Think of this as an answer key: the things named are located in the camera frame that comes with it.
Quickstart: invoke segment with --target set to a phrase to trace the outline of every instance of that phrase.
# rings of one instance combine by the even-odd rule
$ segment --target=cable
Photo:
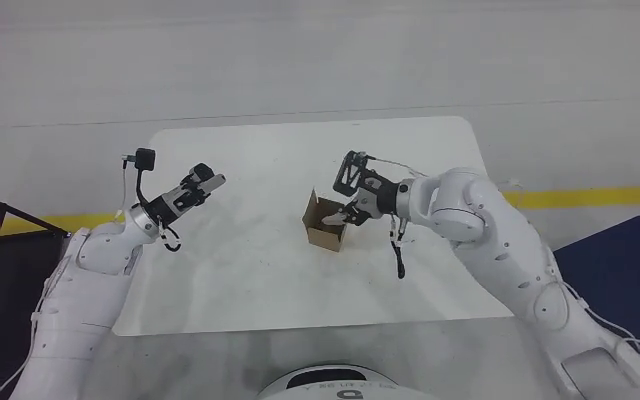
[[[124,205],[127,201],[127,162],[125,161],[122,164],[122,203],[120,203],[120,208],[116,212],[116,215],[113,217],[113,222],[118,220],[118,217],[122,215],[124,212]]]
[[[402,163],[399,163],[399,162],[396,162],[396,161],[383,160],[381,158],[375,158],[375,157],[371,157],[371,156],[369,156],[369,158],[371,158],[372,160],[376,160],[378,162],[381,162],[381,163],[387,163],[387,164],[397,165],[399,167],[404,167],[404,168],[408,169],[409,172],[414,176],[416,176],[416,175],[421,175],[421,176],[424,176],[424,177],[428,177],[429,176],[427,174],[423,174],[422,172],[420,172],[420,171],[418,171],[416,169],[411,168],[410,166],[408,166],[406,164],[402,164]]]
[[[140,205],[144,206],[149,202],[147,201],[147,199],[144,198],[144,195],[142,194],[142,188],[140,187],[141,185],[142,185],[142,170],[139,169],[138,177],[136,178],[136,194],[138,195],[138,200],[140,201]]]
[[[31,321],[31,344],[29,345],[29,353],[27,353],[27,357],[25,358],[25,360],[22,363],[22,365],[20,365],[20,367],[16,370],[16,372],[14,372],[13,375],[11,375],[9,377],[9,379],[7,379],[2,384],[2,386],[0,386],[0,392],[2,392],[14,379],[16,379],[18,377],[18,375],[20,375],[20,373],[27,366],[27,363],[31,359],[31,354],[33,354],[33,347],[34,347],[35,337],[36,337],[36,322],[35,321]]]
[[[566,287],[569,292],[571,292],[571,294],[573,295],[573,297],[576,298],[576,300],[578,300],[578,304],[580,304],[580,306],[582,306],[582,308],[584,308],[584,310],[591,315],[593,318],[597,319],[598,321],[602,322],[605,325],[608,325],[611,328],[614,328],[616,330],[618,330],[619,332],[624,333],[625,335],[627,335],[626,338],[622,338],[621,341],[631,341],[634,343],[634,348],[640,352],[640,347],[638,347],[638,344],[640,343],[640,341],[638,339],[636,339],[636,337],[633,335],[633,333],[631,333],[629,330],[623,328],[622,326],[618,325],[618,324],[614,324],[613,322],[601,317],[598,313],[596,313],[595,311],[593,311],[591,309],[591,307],[589,307],[589,304],[586,302],[586,300],[584,298],[582,298],[579,294],[578,291],[575,290],[573,288],[573,286],[569,285],[566,282],[563,281],[558,281],[559,284],[561,284],[562,286]]]
[[[182,243],[180,242],[180,236],[178,236],[178,234],[176,233],[176,231],[173,230],[173,228],[171,228],[170,226],[165,226],[164,222],[162,222],[162,217],[160,217],[158,215],[158,229],[160,230],[160,238],[162,238],[162,244],[164,244],[164,247],[169,250],[172,253],[175,253],[176,251],[180,250],[180,248],[182,247]],[[173,237],[175,238],[175,246],[171,246],[169,244],[169,240],[167,240],[167,235],[166,235],[166,231],[171,232],[171,234],[173,235]]]
[[[636,351],[638,351],[638,345],[640,345],[640,339],[636,339],[636,338],[622,338],[620,340],[618,340],[618,343],[616,343],[615,347],[613,348],[613,355],[614,356],[618,356],[618,347],[620,347],[620,345],[622,343],[628,343],[631,342],[635,345],[635,349]]]
[[[398,279],[402,279],[404,278],[406,271],[404,268],[404,262],[402,261],[402,249],[400,248],[400,246],[398,246],[397,242],[400,242],[400,240],[402,240],[402,237],[404,236],[404,230],[402,230],[402,232],[398,231],[398,240],[396,241],[395,240],[396,219],[392,214],[390,215],[391,215],[391,229],[389,230],[389,239],[391,241],[391,247],[393,248],[393,252],[396,255],[396,263],[398,265]]]
[[[20,375],[20,373],[25,369],[25,367],[27,366],[27,363],[31,359],[31,355],[33,354],[33,349],[34,349],[34,346],[35,346],[36,330],[38,328],[37,315],[40,314],[40,311],[41,311],[41,308],[42,308],[42,303],[44,303],[46,298],[51,293],[52,288],[55,287],[55,285],[60,280],[60,277],[62,276],[62,273],[64,272],[64,269],[66,269],[66,266],[67,266],[67,264],[69,262],[69,259],[70,259],[70,257],[67,256],[67,257],[63,258],[62,260],[60,260],[60,263],[58,264],[56,269],[53,270],[53,273],[51,274],[51,276],[49,276],[49,278],[47,278],[47,280],[44,281],[44,286],[42,288],[42,293],[40,294],[40,298],[38,299],[38,302],[36,303],[35,311],[31,314],[31,343],[29,344],[29,352],[27,353],[27,357],[25,358],[25,360],[22,363],[22,365],[20,365],[20,367],[18,367],[16,372],[14,372],[13,375],[11,375],[9,377],[9,379],[7,379],[2,384],[2,386],[0,386],[0,392],[2,392],[9,385],[9,383],[11,383],[14,379],[16,379],[16,377],[18,377]]]

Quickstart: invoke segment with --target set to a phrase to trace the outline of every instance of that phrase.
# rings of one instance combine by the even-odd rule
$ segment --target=cardboard box
[[[337,201],[318,198],[315,189],[311,191],[307,210],[302,217],[309,243],[328,250],[340,251],[347,226],[325,225],[322,223],[322,218],[337,213],[342,207],[344,204]]]

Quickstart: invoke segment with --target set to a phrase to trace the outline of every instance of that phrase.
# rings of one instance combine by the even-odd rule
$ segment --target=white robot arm
[[[455,168],[393,183],[367,169],[368,160],[375,158],[345,157],[334,190],[356,196],[338,220],[360,225],[391,214],[399,237],[411,222],[447,238],[478,283],[530,327],[568,398],[640,398],[638,353],[594,321],[538,232],[486,176]]]
[[[124,305],[142,245],[162,238],[167,249],[177,251],[179,242],[166,240],[166,230],[175,235],[169,225],[225,183],[224,175],[198,164],[177,187],[146,201],[140,176],[153,170],[155,153],[139,149],[131,158],[139,171],[140,203],[124,212],[124,223],[83,228],[71,238],[32,314],[31,348],[11,400],[79,398],[93,352]]]

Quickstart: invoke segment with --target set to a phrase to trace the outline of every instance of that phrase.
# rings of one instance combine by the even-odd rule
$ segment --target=white tabletop
[[[457,117],[232,126],[162,131],[149,147],[147,198],[199,162],[227,183],[173,225],[183,248],[145,247],[114,332],[151,335],[360,325],[511,315],[455,259],[448,243],[409,226],[398,280],[389,220],[347,229],[340,253],[310,245],[301,222],[309,194],[331,190],[349,150],[426,174],[484,170],[471,126]],[[371,164],[398,181],[400,167]]]

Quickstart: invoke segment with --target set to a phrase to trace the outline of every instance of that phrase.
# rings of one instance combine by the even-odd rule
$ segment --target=yellow line
[[[640,187],[555,190],[548,192],[504,192],[511,204],[522,209],[572,208],[600,206],[640,206]],[[75,232],[111,221],[113,214],[81,214],[41,217],[43,220]],[[5,219],[0,236],[39,230],[19,218]]]
[[[95,228],[100,224],[109,222],[113,219],[113,215],[113,213],[58,215],[50,217],[40,217],[40,219],[43,219],[50,224],[59,226],[60,228],[73,233],[82,227]],[[23,219],[7,216],[7,218],[4,220],[4,223],[2,224],[2,228],[0,228],[0,236],[12,235],[14,233],[33,232],[38,230],[42,230],[42,228]]]
[[[549,192],[505,192],[519,208],[572,208],[640,205],[640,187],[554,190]]]

